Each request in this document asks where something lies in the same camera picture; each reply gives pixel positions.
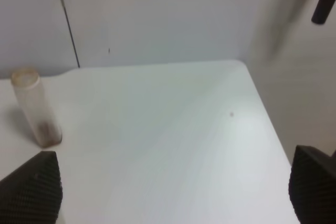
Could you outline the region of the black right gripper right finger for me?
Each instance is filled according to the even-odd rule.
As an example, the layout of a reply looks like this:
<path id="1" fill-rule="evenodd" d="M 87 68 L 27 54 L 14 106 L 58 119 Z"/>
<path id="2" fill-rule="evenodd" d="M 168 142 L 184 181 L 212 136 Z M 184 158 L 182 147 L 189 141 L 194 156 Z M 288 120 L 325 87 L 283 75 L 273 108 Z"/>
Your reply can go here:
<path id="1" fill-rule="evenodd" d="M 300 223 L 335 223 L 335 154 L 296 146 L 288 192 Z"/>

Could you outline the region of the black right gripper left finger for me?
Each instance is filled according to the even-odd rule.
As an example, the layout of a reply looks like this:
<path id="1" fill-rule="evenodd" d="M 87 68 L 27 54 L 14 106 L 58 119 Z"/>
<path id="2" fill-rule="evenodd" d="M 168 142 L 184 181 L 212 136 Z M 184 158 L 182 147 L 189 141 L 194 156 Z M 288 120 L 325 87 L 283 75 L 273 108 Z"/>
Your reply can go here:
<path id="1" fill-rule="evenodd" d="M 62 198 L 57 154 L 41 151 L 1 180 L 1 223 L 56 223 Z"/>

